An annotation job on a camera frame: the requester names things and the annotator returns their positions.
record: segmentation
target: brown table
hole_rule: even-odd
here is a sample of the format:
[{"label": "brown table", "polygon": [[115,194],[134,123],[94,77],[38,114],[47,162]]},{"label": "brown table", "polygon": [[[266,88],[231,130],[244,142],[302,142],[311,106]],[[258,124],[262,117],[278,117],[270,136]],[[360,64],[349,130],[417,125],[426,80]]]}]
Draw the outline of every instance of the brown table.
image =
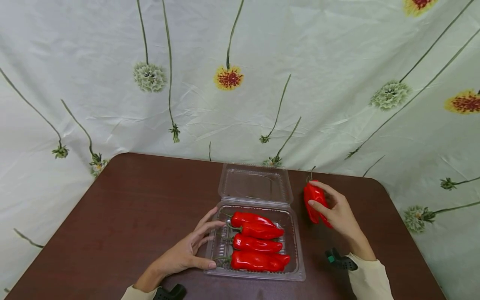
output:
[{"label": "brown table", "polygon": [[[116,156],[72,210],[7,300],[119,300],[155,258],[187,235],[219,201],[221,163],[140,154]],[[341,237],[308,220],[306,172],[289,171],[299,217],[304,282],[234,279],[187,270],[167,278],[188,299],[355,299],[348,275],[324,250],[348,252]],[[314,174],[343,193],[378,258],[396,300],[444,300],[381,184],[368,178]],[[199,255],[203,255],[203,246]]]}]

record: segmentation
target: white backdrop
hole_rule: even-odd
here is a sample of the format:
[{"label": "white backdrop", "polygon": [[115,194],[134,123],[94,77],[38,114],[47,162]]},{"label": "white backdrop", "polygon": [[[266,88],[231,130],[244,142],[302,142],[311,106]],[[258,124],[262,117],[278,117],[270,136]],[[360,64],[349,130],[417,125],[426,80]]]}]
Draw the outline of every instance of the white backdrop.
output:
[{"label": "white backdrop", "polygon": [[211,143],[215,161],[354,176],[377,162],[366,177],[386,187],[447,297],[477,298],[480,0],[244,0],[229,69],[241,0],[139,3],[145,40],[135,0],[0,0],[3,288],[108,159],[208,159]]}]

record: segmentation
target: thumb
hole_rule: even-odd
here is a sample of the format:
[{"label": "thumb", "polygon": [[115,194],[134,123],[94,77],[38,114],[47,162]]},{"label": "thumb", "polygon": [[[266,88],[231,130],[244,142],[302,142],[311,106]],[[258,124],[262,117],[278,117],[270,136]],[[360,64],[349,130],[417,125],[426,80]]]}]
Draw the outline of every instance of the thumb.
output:
[{"label": "thumb", "polygon": [[192,256],[189,265],[190,268],[199,268],[202,270],[211,270],[216,268],[216,263],[214,261],[197,256]]},{"label": "thumb", "polygon": [[311,207],[313,207],[317,212],[321,213],[322,215],[324,215],[327,218],[331,213],[331,210],[329,208],[326,208],[325,206],[323,206],[322,204],[320,204],[320,203],[318,203],[314,200],[309,200],[308,204]]}]

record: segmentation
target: container lid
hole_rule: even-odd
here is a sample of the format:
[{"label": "container lid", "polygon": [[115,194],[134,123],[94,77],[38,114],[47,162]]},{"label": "container lid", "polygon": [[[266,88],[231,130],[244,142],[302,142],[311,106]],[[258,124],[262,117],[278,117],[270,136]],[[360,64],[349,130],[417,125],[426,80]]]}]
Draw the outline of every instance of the container lid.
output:
[{"label": "container lid", "polygon": [[288,171],[284,168],[225,163],[218,193],[222,198],[249,203],[293,202]]}]

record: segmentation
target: sleeve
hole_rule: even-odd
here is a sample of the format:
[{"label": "sleeve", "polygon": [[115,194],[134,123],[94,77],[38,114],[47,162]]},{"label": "sleeve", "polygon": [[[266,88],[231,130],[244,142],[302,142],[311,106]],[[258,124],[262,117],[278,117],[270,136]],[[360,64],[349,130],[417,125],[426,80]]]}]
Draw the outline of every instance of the sleeve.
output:
[{"label": "sleeve", "polygon": [[129,286],[121,300],[153,300],[155,294],[156,289],[154,289],[150,293],[145,293],[140,291],[139,289],[135,289],[133,286]]},{"label": "sleeve", "polygon": [[349,271],[352,290],[358,300],[393,300],[385,267],[380,261],[365,261],[356,255],[347,255],[359,267]]}]

